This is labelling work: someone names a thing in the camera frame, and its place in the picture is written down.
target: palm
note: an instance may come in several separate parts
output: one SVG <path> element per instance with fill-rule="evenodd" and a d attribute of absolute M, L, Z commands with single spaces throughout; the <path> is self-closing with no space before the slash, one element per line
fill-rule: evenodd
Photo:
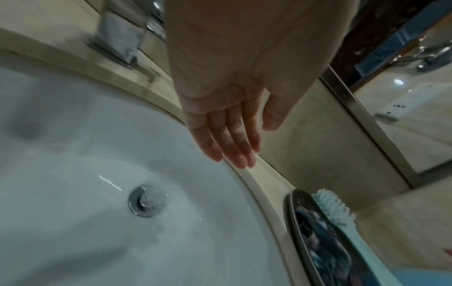
<path fill-rule="evenodd" d="M 168 0 L 167 38 L 186 124 L 203 152 L 252 167 L 274 131 L 331 60 L 355 0 Z"/>

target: sink drain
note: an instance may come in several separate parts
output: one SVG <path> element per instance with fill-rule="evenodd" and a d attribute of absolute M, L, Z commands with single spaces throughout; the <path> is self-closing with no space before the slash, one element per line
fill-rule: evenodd
<path fill-rule="evenodd" d="M 137 216 L 150 218 L 158 215 L 166 202 L 163 193 L 153 191 L 148 186 L 140 186 L 134 189 L 129 196 L 129 208 Z"/>

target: sink basin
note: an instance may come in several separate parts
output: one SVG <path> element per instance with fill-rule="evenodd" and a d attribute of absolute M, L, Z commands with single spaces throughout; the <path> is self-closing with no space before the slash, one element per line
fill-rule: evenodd
<path fill-rule="evenodd" d="M 147 185 L 151 218 L 128 197 Z M 110 86 L 0 54 L 0 285 L 291 285 L 265 217 L 185 127 Z"/>

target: marble countertop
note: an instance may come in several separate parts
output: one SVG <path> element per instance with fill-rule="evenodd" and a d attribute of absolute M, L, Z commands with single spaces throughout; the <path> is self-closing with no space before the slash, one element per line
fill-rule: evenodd
<path fill-rule="evenodd" d="M 0 6 L 0 50 L 111 84 L 183 120 L 171 77 L 145 54 L 137 55 L 140 68 L 130 70 L 86 45 L 99 14 L 85 0 L 0 0 Z M 294 186 L 259 156 L 254 168 L 236 171 L 267 217 L 293 284 L 310 285 L 284 222 L 283 200 Z"/>

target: white toothbrush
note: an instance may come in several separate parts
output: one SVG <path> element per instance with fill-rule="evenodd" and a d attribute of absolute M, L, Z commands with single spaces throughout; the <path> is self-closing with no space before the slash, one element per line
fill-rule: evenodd
<path fill-rule="evenodd" d="M 380 286 L 403 286 L 361 238 L 356 230 L 356 216 L 350 211 L 350 208 L 339 199 L 338 195 L 329 190 L 321 189 L 316 194 L 312 195 L 312 198 L 328 220 L 338 227 L 353 243 L 372 270 L 380 283 Z"/>

